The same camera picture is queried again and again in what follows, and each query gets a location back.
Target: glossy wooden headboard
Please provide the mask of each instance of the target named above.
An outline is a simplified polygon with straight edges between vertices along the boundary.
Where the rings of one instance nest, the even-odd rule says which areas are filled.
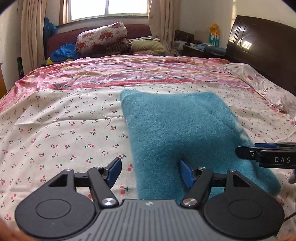
[[[226,58],[251,65],[278,86],[296,95],[296,28],[266,19],[237,16]]]

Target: window frame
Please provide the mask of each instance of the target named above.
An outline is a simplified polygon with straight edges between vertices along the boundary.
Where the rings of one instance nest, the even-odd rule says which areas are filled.
[[[91,16],[91,17],[87,17],[87,18],[79,18],[79,19],[74,19],[71,20],[71,0],[61,0],[60,3],[60,14],[63,13],[63,17],[61,18],[60,15],[60,24],[62,21],[62,24],[65,23],[73,23],[76,21],[80,21],[80,20],[86,20],[86,19],[92,19],[92,18],[104,18],[104,17],[112,17],[112,16],[143,16],[143,17],[147,17],[148,16],[148,11],[149,11],[149,0],[147,0],[147,11],[146,13],[113,13],[110,14],[108,13],[109,11],[109,0],[105,0],[106,1],[106,5],[105,5],[105,14],[104,15],[98,15],[98,16]]]

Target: window pane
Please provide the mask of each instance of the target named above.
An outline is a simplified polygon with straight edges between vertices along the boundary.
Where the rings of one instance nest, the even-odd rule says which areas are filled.
[[[106,0],[71,0],[71,20],[105,15]]]
[[[147,0],[109,0],[109,13],[147,13]]]

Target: window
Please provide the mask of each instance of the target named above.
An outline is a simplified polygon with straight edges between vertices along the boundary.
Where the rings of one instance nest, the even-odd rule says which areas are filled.
[[[148,15],[148,0],[67,0],[67,22],[81,19]]]

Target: window sill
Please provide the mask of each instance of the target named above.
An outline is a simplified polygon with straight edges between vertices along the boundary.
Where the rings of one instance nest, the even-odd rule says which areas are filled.
[[[113,18],[144,18],[144,19],[148,19],[148,16],[140,16],[140,15],[120,15],[120,16],[118,16],[117,15],[117,16],[104,16],[104,17],[98,17],[98,18],[88,18],[88,19],[82,19],[82,20],[77,20],[77,21],[61,24],[61,25],[57,26],[57,28],[70,26],[70,25],[78,24],[78,23],[87,23],[87,22],[91,22],[94,20],[97,21],[97,20],[113,19]]]

